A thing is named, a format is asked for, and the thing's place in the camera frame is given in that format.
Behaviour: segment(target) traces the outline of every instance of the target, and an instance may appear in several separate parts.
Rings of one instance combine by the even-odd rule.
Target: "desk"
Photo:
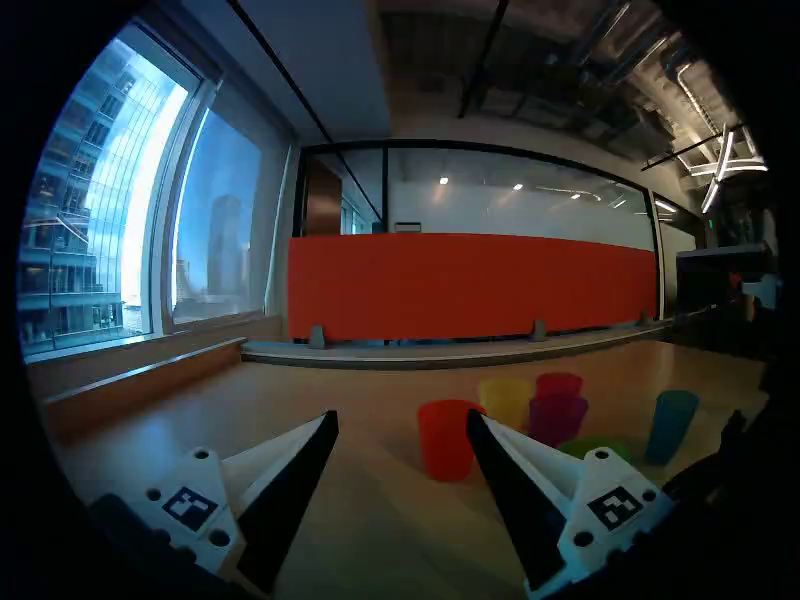
[[[487,377],[569,370],[586,383],[583,435],[624,438],[641,455],[658,393],[694,391],[701,404],[663,483],[713,452],[731,411],[764,405],[763,364],[662,342],[640,341],[535,363],[440,371],[380,372],[237,364],[61,450],[87,501],[143,489],[197,445],[222,457],[339,411],[341,433],[278,576],[275,597],[524,598],[524,578],[477,466],[464,482],[421,470],[415,415],[440,398],[477,398]]]

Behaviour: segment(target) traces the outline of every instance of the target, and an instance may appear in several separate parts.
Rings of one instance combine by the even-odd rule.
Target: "red cup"
[[[578,436],[589,403],[581,396],[551,394],[533,398],[530,409],[528,435],[537,442],[557,448]]]
[[[460,481],[472,469],[475,454],[467,438],[467,412],[486,410],[466,400],[437,400],[417,411],[422,464],[431,479]]]
[[[536,378],[536,396],[579,396],[582,387],[583,377],[574,373],[543,373]]]

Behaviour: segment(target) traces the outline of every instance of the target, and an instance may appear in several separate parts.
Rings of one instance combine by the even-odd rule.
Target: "glass partition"
[[[653,251],[642,191],[573,167],[491,152],[389,150],[389,217],[426,233],[561,238]]]
[[[318,157],[341,180],[340,233],[350,235],[382,231],[383,151],[350,150],[342,152],[342,156],[355,175],[355,179],[335,154],[323,154]]]
[[[678,300],[676,257],[679,252],[705,248],[705,228],[697,215],[660,194],[654,197],[664,256],[664,316],[671,317]]]

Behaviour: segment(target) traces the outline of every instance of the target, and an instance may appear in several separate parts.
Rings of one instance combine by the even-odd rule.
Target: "yellow cup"
[[[484,379],[478,385],[480,404],[486,415],[517,431],[528,425],[528,403],[533,386],[524,379]]]

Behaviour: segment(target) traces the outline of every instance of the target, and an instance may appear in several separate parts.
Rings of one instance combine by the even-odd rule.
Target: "wooden ledge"
[[[67,441],[241,360],[240,337],[127,371],[44,400],[50,431]]]

